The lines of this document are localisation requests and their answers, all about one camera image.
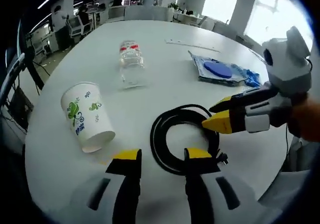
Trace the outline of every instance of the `white paper cup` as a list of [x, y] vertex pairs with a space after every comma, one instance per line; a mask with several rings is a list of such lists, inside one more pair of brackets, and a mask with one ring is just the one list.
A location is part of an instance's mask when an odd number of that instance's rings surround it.
[[91, 82], [80, 82], [65, 91], [61, 107], [85, 153], [100, 150], [115, 137], [99, 86]]

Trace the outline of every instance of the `coiled black cable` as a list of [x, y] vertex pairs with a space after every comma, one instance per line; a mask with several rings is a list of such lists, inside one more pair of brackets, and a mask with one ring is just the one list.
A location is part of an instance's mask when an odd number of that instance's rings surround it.
[[184, 161], [172, 155], [168, 149], [166, 135], [170, 127], [179, 124], [197, 126], [208, 140], [208, 153], [217, 156], [219, 152], [219, 133], [203, 128], [202, 122], [207, 118], [197, 111], [186, 109], [190, 107], [199, 108], [211, 117], [210, 112], [201, 105], [182, 105], [158, 116], [151, 128], [150, 146], [155, 161], [162, 169], [176, 175], [185, 175], [186, 171]]

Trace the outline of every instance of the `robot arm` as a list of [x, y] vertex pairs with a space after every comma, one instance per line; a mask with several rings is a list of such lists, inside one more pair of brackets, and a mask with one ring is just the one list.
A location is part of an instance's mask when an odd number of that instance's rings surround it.
[[204, 128], [223, 134], [254, 133], [288, 123], [289, 131], [299, 136], [291, 112], [311, 87], [306, 60], [310, 52], [296, 27], [287, 31], [287, 39], [271, 39], [262, 46], [269, 82], [218, 102], [209, 109], [216, 114], [202, 123]]

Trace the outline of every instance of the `clear plastic bottle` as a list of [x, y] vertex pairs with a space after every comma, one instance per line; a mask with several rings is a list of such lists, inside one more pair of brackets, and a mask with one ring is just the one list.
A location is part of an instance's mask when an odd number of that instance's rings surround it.
[[146, 85], [145, 66], [135, 41], [124, 41], [120, 46], [120, 72], [123, 88], [133, 88]]

